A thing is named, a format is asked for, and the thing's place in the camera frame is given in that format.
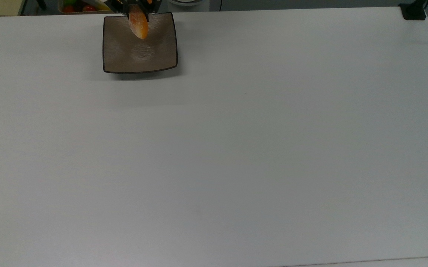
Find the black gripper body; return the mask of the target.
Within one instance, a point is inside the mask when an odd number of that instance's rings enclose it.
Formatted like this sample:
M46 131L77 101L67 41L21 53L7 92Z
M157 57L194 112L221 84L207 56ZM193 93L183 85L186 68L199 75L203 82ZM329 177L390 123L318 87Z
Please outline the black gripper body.
M137 6L142 13L157 13L162 0L107 0L107 6L115 13L128 14L131 6Z

